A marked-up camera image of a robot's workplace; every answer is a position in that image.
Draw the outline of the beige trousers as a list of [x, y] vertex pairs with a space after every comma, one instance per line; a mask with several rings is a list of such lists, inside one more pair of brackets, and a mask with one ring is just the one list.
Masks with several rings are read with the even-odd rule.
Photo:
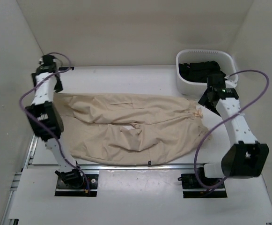
[[75, 158], [105, 165], [160, 165], [195, 150], [207, 134], [183, 97], [57, 93], [63, 139]]

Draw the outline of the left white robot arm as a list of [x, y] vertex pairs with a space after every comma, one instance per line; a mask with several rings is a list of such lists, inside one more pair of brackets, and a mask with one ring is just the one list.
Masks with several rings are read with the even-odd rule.
[[54, 103], [54, 93], [63, 90], [57, 66], [39, 66], [32, 74], [35, 95], [30, 106], [24, 108], [34, 134], [41, 138], [58, 165], [55, 171], [58, 178], [66, 185], [81, 188], [85, 176], [77, 161], [68, 150], [63, 150], [61, 135], [64, 131], [63, 121]]

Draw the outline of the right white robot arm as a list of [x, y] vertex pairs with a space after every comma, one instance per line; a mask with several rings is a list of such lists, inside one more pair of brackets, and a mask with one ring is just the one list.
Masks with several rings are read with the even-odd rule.
[[261, 175], [269, 147], [260, 143], [250, 130], [233, 88], [208, 87], [202, 99], [216, 110], [224, 121], [230, 149], [220, 162], [207, 163], [196, 176], [201, 187], [209, 186], [214, 178], [252, 178]]

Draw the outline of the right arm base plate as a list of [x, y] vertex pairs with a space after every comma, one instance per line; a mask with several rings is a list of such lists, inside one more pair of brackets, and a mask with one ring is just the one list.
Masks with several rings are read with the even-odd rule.
[[182, 184], [184, 199], [202, 199], [202, 198], [227, 198], [227, 192], [224, 184], [221, 184], [214, 191], [202, 187], [197, 181], [195, 174], [183, 173], [178, 181]]

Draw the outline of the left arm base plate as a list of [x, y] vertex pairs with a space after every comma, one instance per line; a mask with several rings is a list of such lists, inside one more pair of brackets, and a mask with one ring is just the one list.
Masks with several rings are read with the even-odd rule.
[[71, 172], [55, 171], [58, 176], [55, 196], [62, 197], [96, 197], [99, 182], [99, 174], [86, 174], [87, 181], [83, 174], [73, 170]]

